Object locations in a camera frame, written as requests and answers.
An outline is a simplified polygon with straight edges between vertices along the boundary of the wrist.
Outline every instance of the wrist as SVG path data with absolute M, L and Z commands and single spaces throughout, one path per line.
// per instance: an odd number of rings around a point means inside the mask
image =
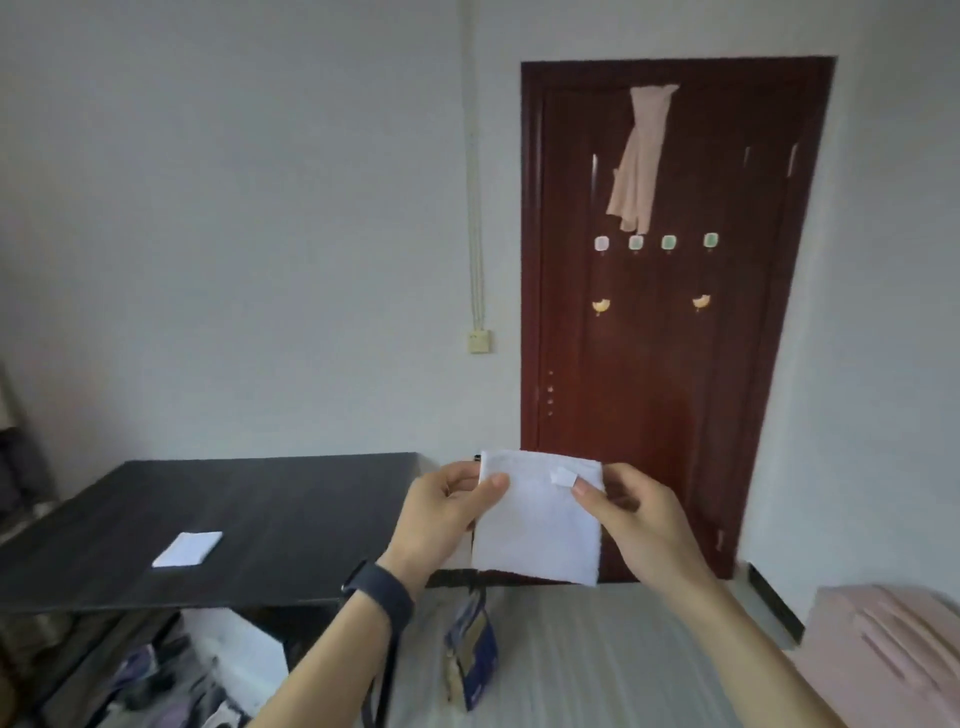
M 692 587 L 682 599 L 672 601 L 670 606 L 693 632 L 712 631 L 741 611 L 730 590 L 719 580 Z
M 376 564 L 381 569 L 389 571 L 406 588 L 407 594 L 414 601 L 420 598 L 420 593 L 426 587 L 427 579 L 430 578 L 430 574 L 424 574 L 423 569 L 419 568 L 413 559 L 393 546 L 387 546 L 387 550 L 376 560 Z

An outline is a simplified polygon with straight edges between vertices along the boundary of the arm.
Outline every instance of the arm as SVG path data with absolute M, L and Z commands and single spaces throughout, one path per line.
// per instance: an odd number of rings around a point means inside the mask
M 713 576 L 673 491 L 629 465 L 604 468 L 639 503 L 623 510 L 585 480 L 577 501 L 613 536 L 637 579 L 664 598 L 700 643 L 720 675 L 744 728 L 844 728 L 843 722 L 794 669 Z
M 479 463 L 453 463 L 410 486 L 394 537 L 376 563 L 399 579 L 415 601 L 470 525 L 509 486 L 505 475 L 477 484 L 479 471 Z M 251 728 L 352 726 L 383 666 L 389 641 L 386 613 L 367 595 L 355 592 Z

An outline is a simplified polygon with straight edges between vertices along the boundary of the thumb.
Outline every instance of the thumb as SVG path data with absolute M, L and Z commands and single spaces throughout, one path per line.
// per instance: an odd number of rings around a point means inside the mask
M 494 473 L 486 480 L 477 483 L 469 493 L 457 498 L 456 506 L 464 522 L 464 528 L 483 516 L 503 498 L 510 487 L 510 477 L 504 473 Z
M 607 494 L 594 488 L 582 477 L 577 478 L 572 491 L 580 506 L 600 521 L 614 538 L 633 520 L 627 511 L 607 500 Z

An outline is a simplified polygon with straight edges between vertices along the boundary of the black watch strap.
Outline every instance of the black watch strap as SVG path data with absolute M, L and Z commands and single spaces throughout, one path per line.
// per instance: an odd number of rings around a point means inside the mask
M 345 598 L 360 591 L 380 605 L 390 618 L 394 637 L 399 637 L 414 615 L 414 600 L 399 579 L 372 561 L 362 561 L 341 588 Z

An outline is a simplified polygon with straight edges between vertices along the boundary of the door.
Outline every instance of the door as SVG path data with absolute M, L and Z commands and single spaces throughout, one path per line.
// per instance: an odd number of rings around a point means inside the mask
M 799 242 L 824 61 L 524 67 L 523 446 L 629 462 L 666 483 L 723 576 Z M 633 126 L 629 88 L 667 83 L 680 88 L 651 227 L 631 240 L 606 214 Z M 601 579 L 626 578 L 605 540 Z

